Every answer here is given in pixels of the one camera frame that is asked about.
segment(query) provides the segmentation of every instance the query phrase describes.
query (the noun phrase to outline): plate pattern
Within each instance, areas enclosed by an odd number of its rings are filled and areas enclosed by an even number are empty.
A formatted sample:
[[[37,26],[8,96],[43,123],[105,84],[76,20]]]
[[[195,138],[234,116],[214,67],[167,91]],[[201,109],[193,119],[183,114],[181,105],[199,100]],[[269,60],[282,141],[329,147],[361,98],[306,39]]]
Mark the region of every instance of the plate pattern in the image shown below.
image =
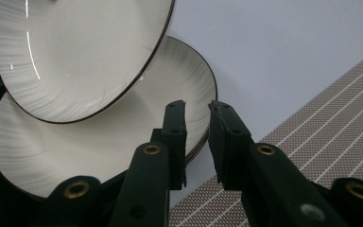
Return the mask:
[[[111,106],[144,73],[174,0],[0,0],[0,74],[30,115],[72,123]]]
[[[165,38],[151,66],[130,94],[99,115],[75,124],[49,124],[24,113],[5,94],[0,101],[0,171],[15,186],[47,197],[76,175],[101,182],[126,170],[134,150],[161,128],[164,107],[184,100],[186,157],[206,141],[208,103],[216,81],[204,58],[190,46]]]

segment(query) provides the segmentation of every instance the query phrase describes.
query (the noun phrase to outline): placemat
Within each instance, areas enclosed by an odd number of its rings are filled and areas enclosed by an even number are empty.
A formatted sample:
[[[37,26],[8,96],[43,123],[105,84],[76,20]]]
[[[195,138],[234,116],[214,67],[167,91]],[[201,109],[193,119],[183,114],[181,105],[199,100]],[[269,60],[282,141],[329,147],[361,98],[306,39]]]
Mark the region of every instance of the placemat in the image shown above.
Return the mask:
[[[363,180],[363,61],[289,117],[261,142],[281,148],[310,180]],[[216,176],[170,210],[169,226],[250,226],[240,192]]]

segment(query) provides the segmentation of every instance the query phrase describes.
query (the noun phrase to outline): ceramic plate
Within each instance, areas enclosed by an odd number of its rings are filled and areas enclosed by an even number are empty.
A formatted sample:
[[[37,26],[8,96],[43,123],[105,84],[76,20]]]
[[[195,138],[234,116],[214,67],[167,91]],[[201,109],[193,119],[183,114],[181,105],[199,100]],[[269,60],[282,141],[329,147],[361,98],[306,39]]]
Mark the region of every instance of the ceramic plate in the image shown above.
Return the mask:
[[[39,121],[5,94],[0,101],[0,171],[40,197],[76,175],[105,182],[128,168],[135,149],[149,141],[152,129],[162,127],[166,104],[180,99],[186,102],[186,157],[191,159],[206,141],[216,81],[206,61],[173,38],[164,39],[129,96],[82,122]]]
[[[173,5],[174,0],[0,0],[2,80],[36,118],[88,118],[138,81]]]

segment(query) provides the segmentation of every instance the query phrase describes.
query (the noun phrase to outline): black plastic part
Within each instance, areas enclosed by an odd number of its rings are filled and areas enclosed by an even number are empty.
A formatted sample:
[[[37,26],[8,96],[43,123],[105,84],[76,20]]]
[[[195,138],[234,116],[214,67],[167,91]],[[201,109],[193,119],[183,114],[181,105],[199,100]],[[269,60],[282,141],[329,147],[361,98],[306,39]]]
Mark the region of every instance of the black plastic part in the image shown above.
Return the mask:
[[[169,152],[150,142],[134,152],[109,226],[167,226]]]
[[[77,176],[59,184],[41,207],[31,226],[95,226],[102,204],[101,183],[93,177]]]
[[[166,105],[164,123],[161,129],[154,129],[151,142],[160,142],[169,149],[170,190],[181,190],[186,185],[185,177],[185,142],[187,129],[185,126],[185,103],[182,100]]]
[[[331,197],[338,212],[351,226],[363,226],[363,181],[341,178],[334,181]]]
[[[246,157],[253,144],[251,133],[234,108],[212,101],[209,146],[214,158],[217,180],[225,190],[243,190],[247,177]]]
[[[252,145],[248,166],[269,208],[269,226],[348,226],[277,147]]]

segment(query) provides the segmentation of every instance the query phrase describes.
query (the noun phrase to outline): white surface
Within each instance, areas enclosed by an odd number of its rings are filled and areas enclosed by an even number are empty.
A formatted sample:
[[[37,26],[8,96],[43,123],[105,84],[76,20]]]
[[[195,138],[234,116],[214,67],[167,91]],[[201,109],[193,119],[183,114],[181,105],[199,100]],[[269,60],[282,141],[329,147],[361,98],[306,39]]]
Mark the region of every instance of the white surface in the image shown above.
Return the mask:
[[[31,115],[67,123],[108,108],[146,71],[173,0],[0,0],[0,74]]]
[[[129,167],[135,149],[163,125],[165,106],[184,100],[186,155],[202,146],[216,98],[208,64],[189,46],[166,38],[130,94],[82,122],[58,125],[23,112],[8,94],[0,102],[0,171],[12,183],[46,197],[62,181],[88,175],[105,182]]]
[[[363,60],[363,1],[178,0],[169,35],[208,61],[258,141]],[[171,206],[214,175],[205,146]]]

